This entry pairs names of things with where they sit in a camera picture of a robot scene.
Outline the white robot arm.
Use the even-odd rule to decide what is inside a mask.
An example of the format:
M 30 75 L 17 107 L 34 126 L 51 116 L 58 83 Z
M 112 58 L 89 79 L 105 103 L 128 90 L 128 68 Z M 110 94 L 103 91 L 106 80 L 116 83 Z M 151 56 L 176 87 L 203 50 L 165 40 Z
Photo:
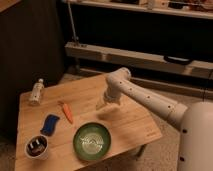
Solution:
M 126 67 L 108 73 L 107 88 L 96 109 L 109 103 L 119 104 L 121 94 L 125 94 L 180 132 L 177 171 L 213 171 L 213 102 L 197 102 L 187 107 L 130 79 L 131 72 Z

